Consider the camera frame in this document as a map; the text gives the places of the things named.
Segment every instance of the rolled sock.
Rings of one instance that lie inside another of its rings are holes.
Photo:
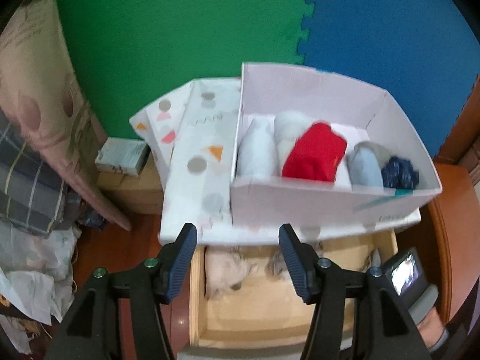
[[[390,152],[390,150],[388,150],[386,147],[378,143],[372,142],[371,140],[364,140],[362,142],[358,142],[353,148],[353,151],[356,151],[360,147],[365,147],[373,151],[375,157],[377,157],[378,166],[380,168],[383,168],[390,159],[390,157],[393,155],[392,152]]]
[[[414,190],[419,184],[419,173],[405,158],[393,156],[382,168],[383,186],[399,190]]]
[[[313,125],[314,119],[298,111],[279,113],[274,121],[274,140],[281,171],[297,140]]]
[[[278,175],[278,155],[267,120],[254,119],[238,149],[237,175],[264,179]]]
[[[333,183],[347,141],[327,123],[314,123],[295,143],[282,169],[282,177]]]
[[[383,188],[382,172],[372,149],[356,146],[346,156],[346,164],[352,185]]]

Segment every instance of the wooden drawer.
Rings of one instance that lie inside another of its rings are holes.
[[[378,248],[382,261],[397,253],[393,231],[325,242],[325,257],[345,269],[361,270]],[[265,265],[274,247],[246,247],[245,258],[258,264],[239,291],[218,300],[205,299],[205,246],[198,246],[190,270],[190,345],[217,348],[263,348],[305,341],[314,305],[305,305],[291,281],[272,281]],[[353,301],[346,301],[344,337],[351,336]]]

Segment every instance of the small white box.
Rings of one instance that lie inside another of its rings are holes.
[[[254,116],[273,122],[275,115],[289,110],[332,124],[332,129],[346,138],[347,153],[357,142],[371,140],[409,159],[419,172],[419,185],[414,191],[351,186],[345,159],[338,167],[335,183],[235,178],[238,150],[234,150],[230,196],[234,226],[372,226],[404,218],[442,192],[425,146],[390,93],[310,67],[243,64],[236,148]]]
[[[98,151],[95,165],[101,172],[138,176],[147,151],[143,140],[108,137]]]

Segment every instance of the gray dot print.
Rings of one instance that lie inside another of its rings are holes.
[[[165,99],[158,103],[158,109],[162,112],[167,112],[172,107],[170,100]]]
[[[207,161],[201,156],[195,156],[189,160],[187,168],[191,174],[199,175],[207,169]]]
[[[210,193],[203,198],[202,208],[208,214],[218,214],[223,204],[223,197],[220,194]]]
[[[202,98],[204,100],[213,100],[215,98],[215,93],[213,92],[203,92],[202,93]]]

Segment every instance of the blue foam mat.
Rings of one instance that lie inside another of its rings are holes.
[[[452,0],[305,0],[304,64],[392,93],[430,155],[480,73],[480,44]]]

